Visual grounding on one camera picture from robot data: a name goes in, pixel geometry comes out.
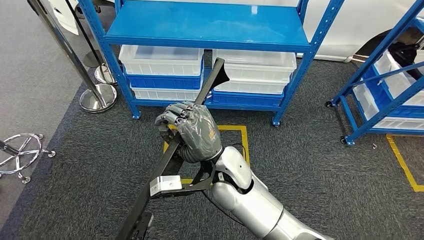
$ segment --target yellow floor tape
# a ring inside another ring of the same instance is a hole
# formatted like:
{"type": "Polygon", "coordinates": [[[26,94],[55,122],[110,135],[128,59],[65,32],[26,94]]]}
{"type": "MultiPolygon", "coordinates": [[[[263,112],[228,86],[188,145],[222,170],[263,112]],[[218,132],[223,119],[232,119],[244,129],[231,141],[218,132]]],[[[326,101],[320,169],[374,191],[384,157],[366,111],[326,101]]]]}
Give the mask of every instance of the yellow floor tape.
{"type": "MultiPolygon", "coordinates": [[[[170,129],[176,129],[174,125],[168,126],[170,129]]],[[[220,131],[240,131],[241,132],[241,144],[244,147],[245,152],[243,151],[243,157],[246,160],[247,164],[250,166],[251,161],[249,158],[249,143],[248,143],[248,130],[244,125],[218,125],[218,130],[220,131]]],[[[163,152],[168,148],[168,143],[163,144],[163,152]]],[[[191,178],[182,178],[182,184],[191,184],[191,178]]]]}
{"type": "Polygon", "coordinates": [[[411,185],[414,192],[424,192],[424,185],[419,185],[414,179],[414,176],[412,176],[410,169],[408,168],[407,164],[405,163],[404,158],[402,157],[401,153],[399,152],[398,146],[396,146],[395,140],[393,140],[392,134],[387,134],[386,138],[388,141],[388,144],[390,145],[391,149],[393,150],[394,155],[397,158],[397,161],[399,161],[400,166],[403,168],[403,171],[405,172],[406,178],[409,181],[409,184],[411,185]]]}

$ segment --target storage bin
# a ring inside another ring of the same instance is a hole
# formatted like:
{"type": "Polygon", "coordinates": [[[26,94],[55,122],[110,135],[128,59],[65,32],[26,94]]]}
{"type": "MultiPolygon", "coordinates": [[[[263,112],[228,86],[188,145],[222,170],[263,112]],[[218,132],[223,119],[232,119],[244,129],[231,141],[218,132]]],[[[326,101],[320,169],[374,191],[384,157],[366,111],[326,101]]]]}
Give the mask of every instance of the storage bin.
{"type": "Polygon", "coordinates": [[[288,79],[287,81],[231,79],[230,81],[219,84],[214,90],[217,92],[280,95],[283,93],[287,84],[289,84],[288,79]]]}
{"type": "Polygon", "coordinates": [[[122,45],[119,59],[127,74],[199,76],[203,49],[122,45]]]}
{"type": "Polygon", "coordinates": [[[199,76],[125,74],[134,88],[199,90],[202,82],[203,62],[199,76]]]}
{"type": "Polygon", "coordinates": [[[374,101],[373,95],[365,84],[357,85],[353,88],[353,93],[356,99],[359,101],[362,107],[363,115],[366,120],[374,117],[379,112],[376,102],[374,101]]]}
{"type": "MultiPolygon", "coordinates": [[[[364,78],[372,78],[377,75],[376,69],[371,67],[365,74],[364,78]]],[[[383,80],[379,84],[378,80],[368,81],[365,83],[366,88],[369,90],[373,101],[377,107],[377,112],[383,109],[387,104],[393,101],[386,81],[383,80]]],[[[406,105],[403,104],[397,109],[394,109],[390,116],[392,117],[406,117],[406,118],[424,118],[424,106],[406,105]]]]}
{"type": "Polygon", "coordinates": [[[284,84],[296,69],[293,52],[214,49],[213,62],[216,58],[225,59],[225,72],[230,81],[271,80],[284,84]]]}
{"type": "Polygon", "coordinates": [[[385,117],[373,128],[375,129],[404,129],[424,130],[424,118],[385,117]]]}
{"type": "Polygon", "coordinates": [[[280,95],[296,69],[292,52],[212,50],[212,60],[225,59],[229,81],[214,88],[217,92],[280,95]]]}
{"type": "MultiPolygon", "coordinates": [[[[387,50],[383,53],[380,59],[374,63],[374,66],[376,72],[380,75],[401,68],[387,50]]],[[[409,88],[413,83],[415,83],[415,81],[416,80],[407,72],[401,72],[389,77],[385,77],[385,83],[382,86],[388,91],[389,98],[395,99],[407,88],[409,88]]],[[[418,92],[415,96],[411,97],[403,105],[424,106],[424,90],[418,92]]]]}
{"type": "MultiPolygon", "coordinates": [[[[366,120],[372,118],[379,112],[379,108],[374,101],[373,95],[365,84],[358,85],[353,88],[356,99],[360,104],[360,111],[362,111],[366,120]]],[[[394,115],[407,115],[407,108],[395,109],[392,114],[394,115]]],[[[373,128],[380,129],[400,129],[400,130],[424,130],[424,112],[421,111],[423,118],[414,117],[393,117],[387,116],[380,122],[373,126],[373,128]]]]}
{"type": "MultiPolygon", "coordinates": [[[[204,76],[201,75],[200,86],[203,84],[204,76]]],[[[169,88],[144,88],[133,87],[129,85],[134,92],[136,99],[145,100],[172,100],[172,101],[194,101],[200,93],[200,89],[187,90],[187,89],[169,89],[169,88]]]]}
{"type": "Polygon", "coordinates": [[[235,93],[212,90],[212,102],[216,104],[231,104],[240,106],[279,106],[284,93],[280,95],[235,93]]]}

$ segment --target blue plastic bin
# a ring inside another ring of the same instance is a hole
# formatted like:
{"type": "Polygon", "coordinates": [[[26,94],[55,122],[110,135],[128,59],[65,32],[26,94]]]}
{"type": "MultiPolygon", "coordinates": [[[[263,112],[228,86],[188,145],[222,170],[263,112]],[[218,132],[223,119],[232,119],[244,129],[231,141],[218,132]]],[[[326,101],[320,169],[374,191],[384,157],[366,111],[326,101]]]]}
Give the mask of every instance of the blue plastic bin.
{"type": "Polygon", "coordinates": [[[198,90],[201,87],[203,64],[202,60],[199,76],[126,74],[126,77],[134,88],[198,90]]]}
{"type": "MultiPolygon", "coordinates": [[[[375,69],[374,65],[368,69],[368,71],[363,75],[363,79],[368,79],[377,76],[378,72],[375,69]]],[[[377,104],[378,109],[381,111],[387,104],[389,104],[393,97],[389,92],[386,82],[383,80],[380,85],[378,85],[380,80],[372,80],[365,83],[369,91],[374,98],[375,104],[377,104]]],[[[389,117],[399,117],[399,118],[424,118],[424,107],[423,106],[412,106],[412,105],[401,105],[397,109],[393,110],[389,117]]]]}
{"type": "Polygon", "coordinates": [[[212,101],[216,104],[232,104],[240,106],[274,106],[280,105],[284,92],[280,95],[240,93],[212,90],[212,101]]]}

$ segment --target blue shelving unit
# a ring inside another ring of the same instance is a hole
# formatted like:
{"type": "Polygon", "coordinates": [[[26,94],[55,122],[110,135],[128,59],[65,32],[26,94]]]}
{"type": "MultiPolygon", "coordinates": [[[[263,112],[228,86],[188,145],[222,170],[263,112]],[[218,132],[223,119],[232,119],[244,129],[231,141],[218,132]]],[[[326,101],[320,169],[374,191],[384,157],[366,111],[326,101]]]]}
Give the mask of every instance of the blue shelving unit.
{"type": "Polygon", "coordinates": [[[402,19],[400,19],[397,25],[387,34],[384,40],[372,52],[365,63],[344,85],[341,91],[331,101],[326,103],[327,107],[329,108],[341,104],[353,129],[353,132],[350,135],[343,136],[340,139],[343,144],[354,145],[354,140],[366,133],[424,135],[424,130],[374,127],[377,123],[386,117],[424,118],[424,106],[403,105],[415,94],[424,89],[424,76],[418,79],[415,83],[413,83],[394,99],[390,94],[385,81],[381,81],[382,79],[394,74],[422,67],[424,66],[424,62],[415,63],[410,66],[402,67],[401,69],[390,71],[384,74],[379,74],[374,67],[374,63],[382,56],[383,52],[408,27],[416,27],[424,33],[424,21],[420,18],[417,18],[417,14],[423,9],[423,7],[424,0],[417,0],[402,17],[402,19]],[[361,84],[365,84],[370,90],[379,110],[379,112],[372,116],[370,119],[365,117],[364,110],[362,109],[361,104],[353,92],[353,88],[361,84]],[[355,105],[359,109],[359,112],[362,116],[363,124],[361,126],[357,125],[348,106],[348,102],[346,100],[348,95],[353,96],[355,105]]]}
{"type": "Polygon", "coordinates": [[[107,33],[91,0],[79,5],[104,54],[134,119],[138,106],[166,106],[172,101],[135,99],[111,45],[145,45],[202,49],[235,49],[303,53],[303,59],[284,90],[278,106],[205,104],[212,109],[272,111],[280,125],[290,100],[324,40],[344,0],[330,0],[309,42],[303,29],[308,0],[296,7],[242,4],[115,0],[116,18],[107,33]]]}

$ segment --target white car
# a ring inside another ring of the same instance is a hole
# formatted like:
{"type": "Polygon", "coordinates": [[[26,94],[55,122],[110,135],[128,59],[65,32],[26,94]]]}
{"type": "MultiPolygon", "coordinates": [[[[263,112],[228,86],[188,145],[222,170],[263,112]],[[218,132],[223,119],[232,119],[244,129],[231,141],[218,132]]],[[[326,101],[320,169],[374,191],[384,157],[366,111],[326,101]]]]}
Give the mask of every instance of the white car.
{"type": "MultiPolygon", "coordinates": [[[[65,0],[48,1],[59,23],[68,31],[78,34],[77,25],[65,0]]],[[[69,1],[74,9],[78,10],[78,1],[69,1]]],[[[312,39],[329,1],[309,1],[303,25],[308,40],[312,39]]],[[[114,0],[93,0],[93,2],[96,5],[114,6],[114,0]]],[[[272,6],[298,4],[298,0],[174,0],[174,2],[272,6]]],[[[345,0],[315,58],[349,62],[368,41],[392,29],[414,2],[415,0],[345,0]]],[[[422,11],[419,16],[424,17],[424,12],[422,11]]]]}

